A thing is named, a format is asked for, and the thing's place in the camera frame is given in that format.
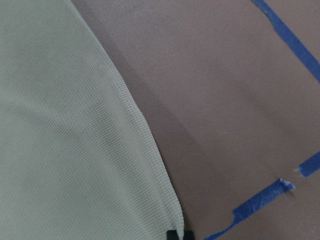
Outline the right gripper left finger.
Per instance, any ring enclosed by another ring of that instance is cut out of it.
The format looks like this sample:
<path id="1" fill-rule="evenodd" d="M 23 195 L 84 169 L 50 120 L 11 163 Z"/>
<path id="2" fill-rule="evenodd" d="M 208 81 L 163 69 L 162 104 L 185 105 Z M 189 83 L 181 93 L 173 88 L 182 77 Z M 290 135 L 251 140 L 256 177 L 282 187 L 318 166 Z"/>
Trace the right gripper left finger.
<path id="1" fill-rule="evenodd" d="M 178 240 L 178 233 L 176 230 L 168 230 L 166 232 L 166 239 L 167 240 Z"/>

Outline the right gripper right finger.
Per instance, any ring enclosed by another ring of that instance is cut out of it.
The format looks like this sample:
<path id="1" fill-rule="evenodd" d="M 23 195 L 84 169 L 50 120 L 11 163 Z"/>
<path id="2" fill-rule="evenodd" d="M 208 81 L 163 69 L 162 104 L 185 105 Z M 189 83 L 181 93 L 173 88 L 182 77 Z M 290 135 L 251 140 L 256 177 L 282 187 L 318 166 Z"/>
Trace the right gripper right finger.
<path id="1" fill-rule="evenodd" d="M 195 240 L 194 232 L 192 230 L 185 230 L 183 240 Z"/>

